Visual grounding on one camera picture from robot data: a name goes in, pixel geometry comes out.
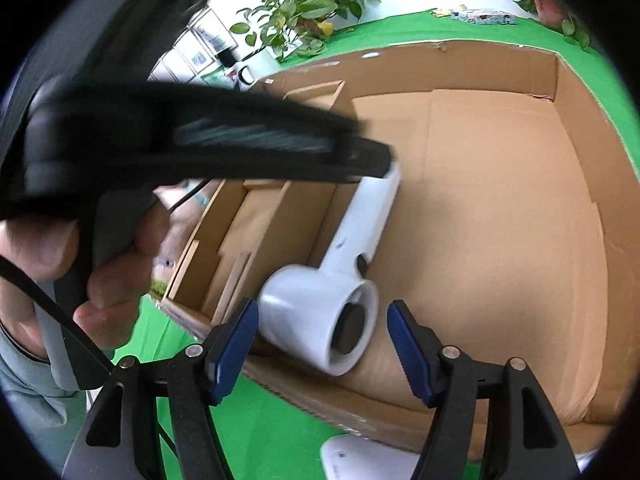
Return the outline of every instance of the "cardboard box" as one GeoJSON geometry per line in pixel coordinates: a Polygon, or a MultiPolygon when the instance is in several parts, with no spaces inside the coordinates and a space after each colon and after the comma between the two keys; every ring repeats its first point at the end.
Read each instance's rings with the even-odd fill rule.
{"type": "MultiPolygon", "coordinates": [[[[380,318],[358,365],[328,378],[258,341],[246,375],[333,425],[419,450],[433,411],[412,396],[384,323],[401,298],[476,360],[523,357],[574,450],[595,448],[638,369],[640,187],[580,78],[551,52],[443,41],[319,60],[258,88],[354,110],[394,146],[403,180],[368,275],[380,318]]],[[[161,307],[190,316],[194,335],[284,264],[317,265],[354,192],[263,185],[258,197],[224,183],[181,259],[161,307]]],[[[472,458],[485,431],[484,401],[472,458]]]]}

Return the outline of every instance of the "white hair dryer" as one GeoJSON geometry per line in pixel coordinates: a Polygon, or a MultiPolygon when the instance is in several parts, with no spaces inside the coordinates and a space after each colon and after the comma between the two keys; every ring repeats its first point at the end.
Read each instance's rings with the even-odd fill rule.
{"type": "Polygon", "coordinates": [[[364,275],[399,184],[395,161],[384,178],[363,177],[319,269],[288,265],[271,275],[258,296],[267,341],[332,376],[353,368],[378,314],[378,288],[364,275]]]}

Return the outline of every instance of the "human hand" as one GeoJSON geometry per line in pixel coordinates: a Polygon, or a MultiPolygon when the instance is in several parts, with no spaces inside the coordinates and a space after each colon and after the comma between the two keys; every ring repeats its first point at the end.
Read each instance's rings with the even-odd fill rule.
{"type": "MultiPolygon", "coordinates": [[[[168,229],[167,210],[153,206],[138,223],[132,249],[89,277],[89,301],[78,307],[74,320],[100,348],[116,349],[129,341],[140,297],[149,290],[152,259],[168,229]]],[[[75,222],[28,216],[0,223],[0,254],[34,280],[62,277],[77,253],[75,222]]],[[[33,301],[2,279],[0,321],[25,350],[47,357],[33,301]]]]}

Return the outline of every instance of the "white object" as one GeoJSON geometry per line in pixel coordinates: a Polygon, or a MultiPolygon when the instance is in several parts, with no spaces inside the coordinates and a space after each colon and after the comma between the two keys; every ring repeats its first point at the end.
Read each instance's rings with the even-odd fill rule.
{"type": "Polygon", "coordinates": [[[280,64],[266,48],[261,48],[249,54],[235,65],[238,79],[245,87],[254,84],[258,79],[271,75],[280,70],[280,64]]]}
{"type": "Polygon", "coordinates": [[[319,269],[288,265],[271,275],[258,295],[265,339],[332,376],[353,368],[378,314],[378,288],[363,279],[356,263],[360,255],[371,263],[399,183],[396,162],[384,178],[363,177],[319,269]],[[354,346],[341,352],[332,345],[338,320],[354,305],[364,314],[362,330],[354,346]]]}
{"type": "Polygon", "coordinates": [[[418,459],[355,435],[334,436],[320,448],[326,480],[409,480],[418,459]]]}

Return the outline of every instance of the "blue gripper pad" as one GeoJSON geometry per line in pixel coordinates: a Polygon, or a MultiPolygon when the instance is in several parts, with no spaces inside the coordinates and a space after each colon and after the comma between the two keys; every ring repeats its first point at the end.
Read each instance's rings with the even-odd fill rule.
{"type": "Polygon", "coordinates": [[[409,328],[395,302],[386,310],[386,329],[396,348],[411,391],[429,408],[435,406],[436,392],[430,384],[430,364],[420,350],[415,335],[409,328]]]}
{"type": "Polygon", "coordinates": [[[258,305],[251,300],[216,362],[213,388],[211,389],[211,397],[216,404],[222,402],[222,399],[234,389],[242,364],[257,332],[258,305]]]}

